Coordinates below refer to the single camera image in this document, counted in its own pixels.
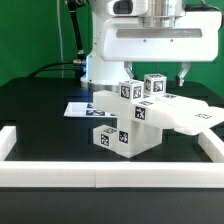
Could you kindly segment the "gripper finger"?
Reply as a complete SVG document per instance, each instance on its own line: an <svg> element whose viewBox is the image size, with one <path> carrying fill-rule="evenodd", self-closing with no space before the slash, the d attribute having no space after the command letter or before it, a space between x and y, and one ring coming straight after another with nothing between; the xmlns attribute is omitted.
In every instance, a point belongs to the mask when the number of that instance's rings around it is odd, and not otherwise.
<svg viewBox="0 0 224 224"><path fill-rule="evenodd" d="M134 78L134 74L132 71L132 62L124 62L124 69L127 72L130 79Z"/></svg>
<svg viewBox="0 0 224 224"><path fill-rule="evenodd" d="M190 62L183 62L181 70L179 74L175 77L175 83L178 87L182 87L184 84L184 78L187 75L191 68L191 63Z"/></svg>

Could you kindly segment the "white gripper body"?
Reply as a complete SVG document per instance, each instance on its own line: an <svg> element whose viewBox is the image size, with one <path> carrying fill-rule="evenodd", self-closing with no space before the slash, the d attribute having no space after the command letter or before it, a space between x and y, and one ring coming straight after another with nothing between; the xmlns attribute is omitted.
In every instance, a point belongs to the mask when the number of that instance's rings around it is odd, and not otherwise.
<svg viewBox="0 0 224 224"><path fill-rule="evenodd" d="M107 20L100 55L107 61L207 62L218 55L218 11L187 12L172 28L146 28L139 17Z"/></svg>

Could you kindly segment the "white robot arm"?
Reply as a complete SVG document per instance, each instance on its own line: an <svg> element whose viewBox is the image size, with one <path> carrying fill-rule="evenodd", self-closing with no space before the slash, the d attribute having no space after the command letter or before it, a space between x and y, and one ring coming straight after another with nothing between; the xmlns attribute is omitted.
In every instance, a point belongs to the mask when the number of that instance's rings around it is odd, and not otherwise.
<svg viewBox="0 0 224 224"><path fill-rule="evenodd" d="M66 0L76 37L76 12L90 5L93 45L85 54L77 43L78 58L87 68L86 82L115 85L131 77L134 62L179 62L177 84L193 62L209 62L218 55L222 11L204 0Z"/></svg>

